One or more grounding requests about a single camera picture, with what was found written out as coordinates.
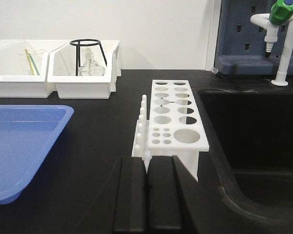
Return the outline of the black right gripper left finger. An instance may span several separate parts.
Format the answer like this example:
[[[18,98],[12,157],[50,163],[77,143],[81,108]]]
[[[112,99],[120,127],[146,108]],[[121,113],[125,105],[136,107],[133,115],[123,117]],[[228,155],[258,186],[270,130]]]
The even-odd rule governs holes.
[[[122,158],[114,234],[144,234],[146,232],[145,166],[140,157]]]

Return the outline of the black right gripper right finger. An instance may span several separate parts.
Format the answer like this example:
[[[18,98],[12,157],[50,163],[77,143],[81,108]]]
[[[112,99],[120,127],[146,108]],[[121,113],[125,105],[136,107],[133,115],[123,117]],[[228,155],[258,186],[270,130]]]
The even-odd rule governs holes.
[[[147,170],[150,234],[196,234],[180,198],[173,159],[153,156]]]

